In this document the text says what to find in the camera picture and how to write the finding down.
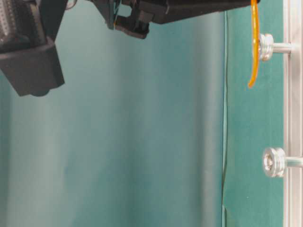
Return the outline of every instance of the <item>black plastic bracket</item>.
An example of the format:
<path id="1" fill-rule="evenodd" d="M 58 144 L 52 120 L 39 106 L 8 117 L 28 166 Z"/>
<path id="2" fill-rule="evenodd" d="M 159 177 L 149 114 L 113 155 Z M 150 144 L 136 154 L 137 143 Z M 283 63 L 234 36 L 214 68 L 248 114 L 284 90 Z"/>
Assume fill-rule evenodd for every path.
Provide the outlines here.
<path id="1" fill-rule="evenodd" d="M 42 96 L 64 84 L 57 50 L 50 37 L 45 45 L 0 54 L 0 68 L 20 96 Z"/>

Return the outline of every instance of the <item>teal backdrop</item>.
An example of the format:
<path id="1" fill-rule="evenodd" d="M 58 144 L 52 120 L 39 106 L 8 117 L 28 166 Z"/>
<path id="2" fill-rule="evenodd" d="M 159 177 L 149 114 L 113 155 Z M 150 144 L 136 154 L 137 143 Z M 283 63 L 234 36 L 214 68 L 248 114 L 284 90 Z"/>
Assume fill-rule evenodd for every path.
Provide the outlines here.
<path id="1" fill-rule="evenodd" d="M 61 88 L 0 78 L 0 225 L 221 226 L 223 13 L 142 41 L 79 1 L 56 43 Z"/>
<path id="2" fill-rule="evenodd" d="M 283 0 L 261 0 L 260 31 L 283 42 Z M 283 180 L 262 170 L 267 147 L 283 147 L 283 56 L 261 62 L 253 89 L 250 9 L 227 13 L 227 131 L 223 204 L 227 227 L 282 227 Z"/>

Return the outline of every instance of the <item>black robotic arm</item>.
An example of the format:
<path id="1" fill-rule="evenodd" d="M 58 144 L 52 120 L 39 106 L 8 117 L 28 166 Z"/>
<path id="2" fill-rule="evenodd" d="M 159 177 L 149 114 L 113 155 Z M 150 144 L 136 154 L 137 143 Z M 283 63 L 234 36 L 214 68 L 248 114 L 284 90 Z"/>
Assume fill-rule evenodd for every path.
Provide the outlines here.
<path id="1" fill-rule="evenodd" d="M 244 7 L 250 0 L 89 0 L 109 29 L 144 39 L 165 24 Z M 46 95 L 64 84 L 55 40 L 68 0 L 0 0 L 0 69 L 20 96 Z M 132 8 L 118 15 L 121 4 Z"/>

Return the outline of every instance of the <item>green fabric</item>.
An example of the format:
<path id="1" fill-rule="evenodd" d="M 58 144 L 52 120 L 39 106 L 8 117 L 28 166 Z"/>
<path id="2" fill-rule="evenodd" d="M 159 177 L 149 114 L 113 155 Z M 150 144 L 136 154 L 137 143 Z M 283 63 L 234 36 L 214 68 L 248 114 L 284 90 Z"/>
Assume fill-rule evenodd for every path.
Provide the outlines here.
<path id="1" fill-rule="evenodd" d="M 262 0 L 260 30 L 283 41 L 283 1 Z M 250 9 L 227 14 L 227 153 L 223 205 L 227 227 L 281 227 L 283 180 L 262 170 L 263 149 L 283 146 L 283 56 L 263 62 L 253 89 Z"/>
<path id="2" fill-rule="evenodd" d="M 138 40 L 67 11 L 64 86 L 20 98 L 1 76 L 0 226 L 221 226 L 223 20 Z"/>

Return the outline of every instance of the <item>metal standoff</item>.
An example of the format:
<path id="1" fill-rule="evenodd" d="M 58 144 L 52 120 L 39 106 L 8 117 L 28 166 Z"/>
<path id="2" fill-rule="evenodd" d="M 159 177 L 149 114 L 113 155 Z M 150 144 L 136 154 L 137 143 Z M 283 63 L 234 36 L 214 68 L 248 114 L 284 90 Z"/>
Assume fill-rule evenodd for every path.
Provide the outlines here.
<path id="1" fill-rule="evenodd" d="M 260 34 L 259 37 L 259 54 L 262 61 L 268 61 L 273 56 L 273 53 L 292 52 L 292 45 L 287 43 L 275 43 L 271 34 Z"/>
<path id="2" fill-rule="evenodd" d="M 286 157 L 282 148 L 267 148 L 263 153 L 263 169 L 269 177 L 283 177 L 290 167 L 303 167 L 303 157 Z"/>

